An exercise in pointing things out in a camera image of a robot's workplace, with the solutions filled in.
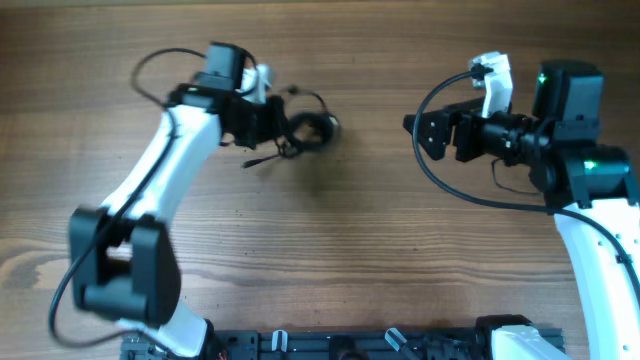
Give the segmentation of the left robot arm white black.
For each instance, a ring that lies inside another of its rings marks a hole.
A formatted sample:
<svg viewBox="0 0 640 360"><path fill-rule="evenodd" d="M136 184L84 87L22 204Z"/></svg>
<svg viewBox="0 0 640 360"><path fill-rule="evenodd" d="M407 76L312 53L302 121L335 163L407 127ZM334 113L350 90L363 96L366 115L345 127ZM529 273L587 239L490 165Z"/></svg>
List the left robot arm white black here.
<svg viewBox="0 0 640 360"><path fill-rule="evenodd" d="M214 42L202 54L205 66L161 100L139 82L144 57L131 86L161 108L156 134L124 182L95 210L70 218L71 264L49 310L49 331L70 348L94 341L63 338L56 314L65 289L75 306L120 326L118 336L138 340L161 359L220 359L211 322L180 298L182 275L169 228L201 166L223 146L225 135L249 149L282 136L284 104L270 95L273 73L246 49Z"/></svg>

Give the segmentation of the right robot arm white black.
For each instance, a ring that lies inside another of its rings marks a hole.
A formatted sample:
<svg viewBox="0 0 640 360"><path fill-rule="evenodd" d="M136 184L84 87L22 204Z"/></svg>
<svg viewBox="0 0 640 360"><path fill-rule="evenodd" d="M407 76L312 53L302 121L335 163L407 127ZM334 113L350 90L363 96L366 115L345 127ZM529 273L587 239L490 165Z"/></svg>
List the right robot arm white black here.
<svg viewBox="0 0 640 360"><path fill-rule="evenodd" d="M421 168L448 147L468 162L490 155L525 165L569 254L594 359L639 355L639 183L626 151L601 144L604 77L589 63L541 64L530 115L512 111L508 58L493 52L469 62L465 78L481 98L403 120Z"/></svg>

